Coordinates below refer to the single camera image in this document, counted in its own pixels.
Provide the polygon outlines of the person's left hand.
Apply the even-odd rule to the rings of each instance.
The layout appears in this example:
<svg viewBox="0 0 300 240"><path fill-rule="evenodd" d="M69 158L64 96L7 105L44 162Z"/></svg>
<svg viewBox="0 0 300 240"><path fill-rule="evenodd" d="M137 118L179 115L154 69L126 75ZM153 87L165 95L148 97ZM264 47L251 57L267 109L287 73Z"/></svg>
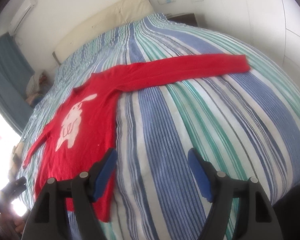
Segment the person's left hand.
<svg viewBox="0 0 300 240"><path fill-rule="evenodd" d="M13 224L16 233L23 234L25 228L25 221L22 218L15 218L13 220Z"/></svg>

